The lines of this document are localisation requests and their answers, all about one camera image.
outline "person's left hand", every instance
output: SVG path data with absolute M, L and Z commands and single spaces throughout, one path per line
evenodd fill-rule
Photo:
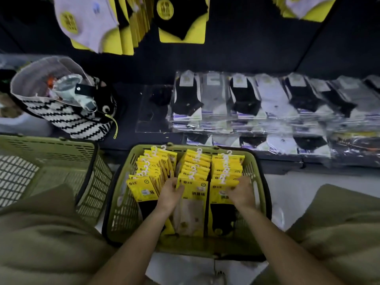
M 177 178 L 169 178 L 166 180 L 164 186 L 162 186 L 159 200 L 157 202 L 156 209 L 164 212 L 168 216 L 173 212 L 177 206 L 178 201 L 182 197 L 185 187 L 181 185 L 176 189 Z

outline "bag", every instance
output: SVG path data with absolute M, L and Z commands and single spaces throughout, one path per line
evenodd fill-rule
M 60 98 L 52 89 L 52 80 L 57 80 L 57 84 L 72 76 L 80 82 L 72 83 L 70 90 L 75 93 L 68 91 L 75 97 L 92 100 L 91 109 L 78 102 L 77 98 Z M 22 68 L 11 81 L 11 94 L 21 100 L 28 110 L 69 133 L 73 139 L 101 141 L 106 136 L 116 113 L 113 92 L 112 86 L 106 86 L 100 79 L 87 75 L 69 57 L 40 59 Z

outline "floor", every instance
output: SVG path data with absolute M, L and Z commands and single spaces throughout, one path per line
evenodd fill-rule
M 380 198 L 380 177 L 301 172 L 265 175 L 265 177 L 274 204 L 274 215 L 277 220 L 275 223 L 283 230 L 290 228 L 304 214 L 319 187 L 327 183 Z M 215 269 L 226 274 L 228 284 L 248 285 L 266 266 L 266 263 L 242 264 L 237 261 L 216 261 L 214 264 L 213 260 L 206 258 L 154 253 L 146 275 L 159 284 L 178 285 L 200 273 L 212 274 Z

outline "green shopping basket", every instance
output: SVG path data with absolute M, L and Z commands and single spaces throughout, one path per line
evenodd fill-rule
M 115 174 L 108 191 L 102 235 L 110 244 L 115 246 L 121 246 L 142 222 L 139 219 L 137 202 L 127 187 L 126 180 L 129 174 L 135 173 L 137 158 L 144 155 L 144 150 L 150 149 L 152 146 L 153 144 L 143 144 L 136 145 L 131 149 L 124 166 L 121 166 Z M 256 182 L 259 191 L 260 209 L 271 219 L 272 203 L 268 184 L 258 160 L 251 151 L 226 147 L 173 145 L 171 143 L 166 146 L 167 150 L 178 153 L 177 160 L 183 156 L 187 149 L 196 151 L 198 148 L 201 148 L 204 154 L 209 155 L 227 153 L 228 150 L 231 150 L 232 154 L 245 155 L 243 174 L 250 176 L 252 183 Z M 265 256 L 251 234 L 248 225 L 238 212 L 233 238 L 160 236 L 156 251 L 214 259 L 265 260 Z
M 95 142 L 0 135 L 0 208 L 65 183 L 78 214 L 96 225 L 111 180 Z

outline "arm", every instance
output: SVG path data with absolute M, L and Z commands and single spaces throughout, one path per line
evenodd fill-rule
M 168 179 L 162 187 L 153 212 L 114 256 L 94 275 L 90 285 L 137 285 L 145 279 L 146 268 L 156 248 L 161 230 L 183 194 L 175 189 L 177 178 Z
M 248 176 L 240 177 L 240 184 L 228 191 L 283 285 L 344 285 L 328 269 L 294 240 L 277 228 L 255 209 L 255 198 Z

